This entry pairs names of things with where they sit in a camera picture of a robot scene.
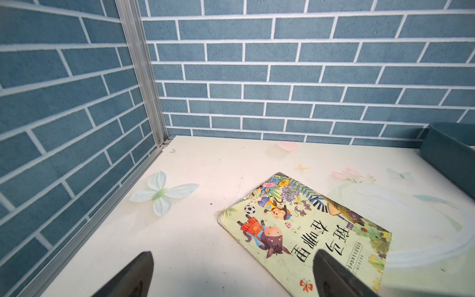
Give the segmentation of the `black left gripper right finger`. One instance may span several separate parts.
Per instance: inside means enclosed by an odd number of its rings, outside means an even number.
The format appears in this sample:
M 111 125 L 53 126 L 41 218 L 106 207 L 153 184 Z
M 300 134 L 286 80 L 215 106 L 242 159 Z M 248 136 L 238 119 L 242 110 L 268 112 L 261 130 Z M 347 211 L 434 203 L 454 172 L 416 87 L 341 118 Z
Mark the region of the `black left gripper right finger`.
M 323 249 L 316 252 L 312 269 L 320 297 L 377 297 L 375 292 Z

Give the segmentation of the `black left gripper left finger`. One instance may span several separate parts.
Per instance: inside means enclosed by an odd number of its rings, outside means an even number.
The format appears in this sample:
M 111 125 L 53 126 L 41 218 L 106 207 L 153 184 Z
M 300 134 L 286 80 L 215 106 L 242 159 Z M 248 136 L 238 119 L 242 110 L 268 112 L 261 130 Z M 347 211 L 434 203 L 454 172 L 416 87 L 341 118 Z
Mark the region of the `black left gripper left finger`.
M 147 297 L 154 261 L 150 251 L 141 252 L 93 297 Z

